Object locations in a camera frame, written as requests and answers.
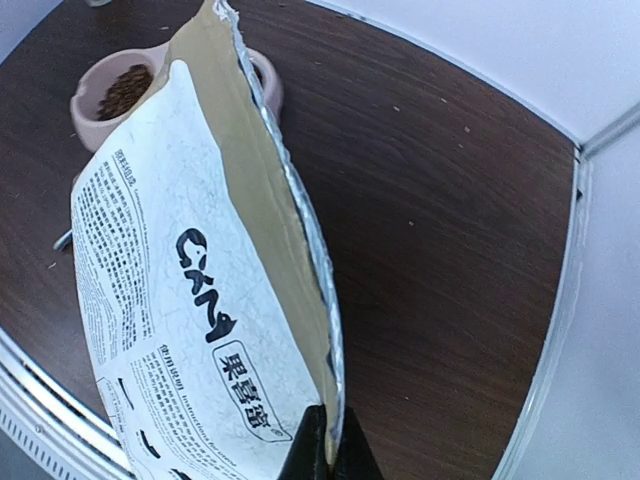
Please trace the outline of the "dog food bag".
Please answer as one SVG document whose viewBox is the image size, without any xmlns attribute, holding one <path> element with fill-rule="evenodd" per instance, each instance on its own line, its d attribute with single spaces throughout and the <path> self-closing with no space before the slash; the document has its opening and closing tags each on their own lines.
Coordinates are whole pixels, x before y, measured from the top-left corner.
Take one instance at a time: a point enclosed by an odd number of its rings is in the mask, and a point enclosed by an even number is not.
<svg viewBox="0 0 640 480">
<path fill-rule="evenodd" d="M 172 38 L 197 26 L 246 48 L 237 23 L 227 2 L 206 1 Z M 290 156 L 265 171 L 135 167 L 94 153 L 72 189 L 71 223 L 93 373 L 136 478 L 279 479 L 315 405 L 326 409 L 334 468 L 340 314 Z"/>
</svg>

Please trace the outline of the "pink double pet bowl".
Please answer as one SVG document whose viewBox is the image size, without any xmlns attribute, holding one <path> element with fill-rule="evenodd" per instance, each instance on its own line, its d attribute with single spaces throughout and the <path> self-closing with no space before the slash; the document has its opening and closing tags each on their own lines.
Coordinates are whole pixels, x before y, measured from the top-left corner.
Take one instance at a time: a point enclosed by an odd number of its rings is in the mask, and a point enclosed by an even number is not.
<svg viewBox="0 0 640 480">
<path fill-rule="evenodd" d="M 289 160 L 275 106 L 272 69 L 255 74 L 257 55 L 229 32 L 197 26 L 148 49 L 114 53 L 79 80 L 70 101 L 83 146 L 101 159 L 122 154 L 135 167 L 153 160 L 210 160 L 272 171 Z"/>
</svg>

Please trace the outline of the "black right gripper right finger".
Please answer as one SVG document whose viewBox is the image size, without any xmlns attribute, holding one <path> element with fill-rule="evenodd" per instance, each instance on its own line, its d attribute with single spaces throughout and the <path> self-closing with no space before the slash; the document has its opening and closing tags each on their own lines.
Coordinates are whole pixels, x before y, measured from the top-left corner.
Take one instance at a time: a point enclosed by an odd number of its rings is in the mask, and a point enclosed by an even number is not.
<svg viewBox="0 0 640 480">
<path fill-rule="evenodd" d="M 351 407 L 346 409 L 343 435 L 332 478 L 337 480 L 383 480 L 357 416 Z"/>
</svg>

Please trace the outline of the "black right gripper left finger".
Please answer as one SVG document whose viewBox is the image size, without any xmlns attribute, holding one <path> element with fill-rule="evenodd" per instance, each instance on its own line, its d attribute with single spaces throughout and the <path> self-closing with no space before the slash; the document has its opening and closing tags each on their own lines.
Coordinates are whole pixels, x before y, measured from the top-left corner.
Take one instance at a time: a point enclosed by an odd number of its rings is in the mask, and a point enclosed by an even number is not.
<svg viewBox="0 0 640 480">
<path fill-rule="evenodd" d="M 324 406 L 310 406 L 305 410 L 279 480 L 327 480 L 330 477 L 325 452 L 326 424 Z"/>
</svg>

